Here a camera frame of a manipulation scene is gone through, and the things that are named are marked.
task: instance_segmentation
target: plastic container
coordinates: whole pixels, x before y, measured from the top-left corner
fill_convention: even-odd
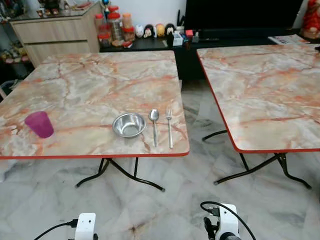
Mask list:
[[[129,49],[132,47],[132,41],[125,41],[122,46],[125,48],[125,49]]]
[[[125,29],[129,29],[132,27],[132,20],[131,20],[131,14],[130,13],[124,13],[122,14],[122,25]]]
[[[102,13],[95,15],[94,24],[95,24],[95,29],[97,34],[99,33],[99,27],[102,25],[103,21],[104,21],[104,16]]]
[[[111,25],[111,33],[113,40],[123,40],[122,29],[120,27],[120,14],[117,12],[111,12],[108,15],[108,22]]]
[[[111,33],[111,25],[110,23],[102,24],[99,27],[99,34],[109,34],[110,38],[112,38],[112,33]]]
[[[108,6],[108,9],[110,13],[119,13],[119,7],[116,5],[110,5]]]
[[[54,128],[50,122],[48,114],[45,111],[31,113],[24,120],[40,138],[48,138],[54,133]]]
[[[100,33],[98,35],[100,48],[109,48],[111,46],[112,39],[109,33]]]
[[[133,26],[129,28],[123,28],[123,36],[125,41],[134,41],[136,39],[135,28]]]

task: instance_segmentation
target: toy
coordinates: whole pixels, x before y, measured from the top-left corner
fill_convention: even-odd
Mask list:
[[[42,11],[42,9],[38,9],[36,13],[39,15],[40,18],[44,16],[44,12]]]
[[[163,25],[162,23],[158,23],[157,25],[155,25],[155,27],[156,27],[156,35],[158,36],[158,38],[164,37],[165,25]]]
[[[144,27],[140,24],[135,26],[135,35],[138,38],[142,38],[142,36],[144,35]]]
[[[165,34],[166,36],[168,36],[169,33],[174,34],[175,30],[176,30],[176,27],[175,27],[172,23],[168,23],[168,24],[165,26],[164,34]]]
[[[109,0],[101,0],[101,2],[104,8],[103,13],[104,13],[105,19],[108,19],[108,14],[110,13],[108,8]]]
[[[154,26],[151,24],[148,24],[147,26],[144,27],[144,34],[143,38],[153,38],[154,37]]]
[[[44,0],[45,15],[50,16],[59,14],[59,0]]]
[[[309,0],[301,33],[309,39],[320,38],[320,0]]]

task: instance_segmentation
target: stainless steel bowl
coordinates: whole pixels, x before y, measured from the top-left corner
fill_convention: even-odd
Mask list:
[[[146,121],[137,113],[125,113],[118,116],[112,123],[113,131],[120,137],[134,138],[146,127]]]

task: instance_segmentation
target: pink plastic cup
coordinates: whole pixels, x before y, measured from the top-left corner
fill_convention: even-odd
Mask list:
[[[54,128],[50,122],[48,114],[45,111],[31,113],[24,120],[40,138],[48,138],[54,133]]]

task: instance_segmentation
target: tiled floor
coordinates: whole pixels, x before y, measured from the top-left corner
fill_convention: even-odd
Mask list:
[[[53,225],[96,213],[100,240],[206,240],[203,201],[234,204],[259,240],[315,240],[320,236],[320,154],[288,154],[289,171],[312,185],[284,176],[277,162],[220,185],[213,181],[244,170],[226,134],[205,81],[183,83],[190,154],[141,158],[138,177],[166,188],[161,192],[132,181],[110,166],[102,177],[74,187],[96,173],[99,159],[52,159],[17,164],[0,183],[0,240],[30,240]],[[246,154],[249,166],[266,154]],[[133,159],[117,159],[133,171]],[[58,228],[44,240],[67,240],[74,229]],[[240,225],[243,240],[250,239]]]

